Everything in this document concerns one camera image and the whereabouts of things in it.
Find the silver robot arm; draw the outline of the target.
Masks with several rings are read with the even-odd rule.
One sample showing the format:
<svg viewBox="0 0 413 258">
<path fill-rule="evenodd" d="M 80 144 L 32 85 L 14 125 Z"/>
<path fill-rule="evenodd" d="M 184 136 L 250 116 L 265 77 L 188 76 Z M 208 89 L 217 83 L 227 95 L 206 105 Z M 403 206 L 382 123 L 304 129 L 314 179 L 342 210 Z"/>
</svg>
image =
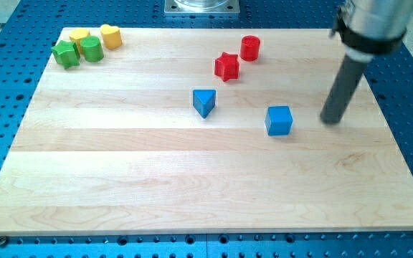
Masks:
<svg viewBox="0 0 413 258">
<path fill-rule="evenodd" d="M 412 15 L 413 0 L 345 0 L 329 37 L 338 34 L 347 57 L 369 63 L 401 47 Z"/>
</svg>

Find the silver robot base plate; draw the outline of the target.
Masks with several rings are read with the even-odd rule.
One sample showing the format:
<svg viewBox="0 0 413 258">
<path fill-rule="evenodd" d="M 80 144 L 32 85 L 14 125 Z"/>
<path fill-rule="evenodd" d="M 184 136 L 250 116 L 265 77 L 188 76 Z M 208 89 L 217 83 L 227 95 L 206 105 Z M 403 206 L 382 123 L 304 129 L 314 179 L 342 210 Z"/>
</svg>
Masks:
<svg viewBox="0 0 413 258">
<path fill-rule="evenodd" d="M 238 14 L 239 0 L 165 0 L 166 14 Z"/>
</svg>

